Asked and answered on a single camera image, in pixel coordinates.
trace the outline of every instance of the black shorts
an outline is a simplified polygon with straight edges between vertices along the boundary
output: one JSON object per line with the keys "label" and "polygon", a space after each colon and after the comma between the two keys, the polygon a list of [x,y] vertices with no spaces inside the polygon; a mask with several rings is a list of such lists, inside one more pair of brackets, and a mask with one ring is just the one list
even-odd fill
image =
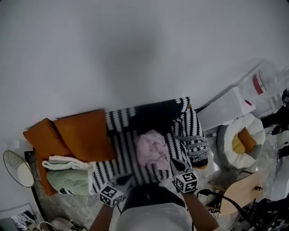
{"label": "black shorts", "polygon": [[181,198],[158,183],[142,185],[131,190],[122,212],[129,208],[165,203],[175,203],[185,208],[185,202]]}

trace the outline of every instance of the green towel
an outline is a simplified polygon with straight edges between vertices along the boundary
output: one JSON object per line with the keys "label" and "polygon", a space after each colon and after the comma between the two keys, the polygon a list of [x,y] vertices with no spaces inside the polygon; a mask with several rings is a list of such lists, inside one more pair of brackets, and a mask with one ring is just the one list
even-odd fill
{"label": "green towel", "polygon": [[56,191],[64,188],[79,195],[89,195],[87,170],[49,171],[46,177]]}

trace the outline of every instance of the yellow cloth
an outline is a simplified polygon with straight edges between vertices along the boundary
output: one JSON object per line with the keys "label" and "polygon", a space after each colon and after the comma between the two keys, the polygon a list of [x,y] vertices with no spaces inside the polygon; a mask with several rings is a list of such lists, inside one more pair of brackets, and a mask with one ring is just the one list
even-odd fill
{"label": "yellow cloth", "polygon": [[233,140],[232,140],[232,149],[237,154],[243,154],[245,153],[245,146],[240,141],[238,134],[235,134]]}
{"label": "yellow cloth", "polygon": [[249,152],[255,147],[256,141],[252,138],[246,128],[243,128],[241,132],[239,132],[238,137],[242,144],[245,146],[246,152]]}

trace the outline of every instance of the white wall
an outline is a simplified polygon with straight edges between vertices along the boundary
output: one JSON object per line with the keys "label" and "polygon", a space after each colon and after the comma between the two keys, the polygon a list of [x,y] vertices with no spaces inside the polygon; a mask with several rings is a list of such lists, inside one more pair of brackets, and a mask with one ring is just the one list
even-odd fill
{"label": "white wall", "polygon": [[[185,96],[201,107],[260,58],[289,64],[285,0],[4,0],[0,149],[45,117]],[[5,183],[1,203],[21,204]]]}

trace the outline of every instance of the white towel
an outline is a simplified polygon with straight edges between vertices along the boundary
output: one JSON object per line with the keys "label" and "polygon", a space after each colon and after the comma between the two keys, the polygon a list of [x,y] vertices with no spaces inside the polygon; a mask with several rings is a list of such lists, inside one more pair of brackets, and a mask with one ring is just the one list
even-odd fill
{"label": "white towel", "polygon": [[[53,164],[50,163],[49,161],[57,161],[58,163]],[[49,170],[66,170],[66,169],[88,170],[92,167],[90,163],[82,162],[73,157],[63,157],[63,156],[50,156],[48,161],[42,162],[42,166],[48,168]]]}

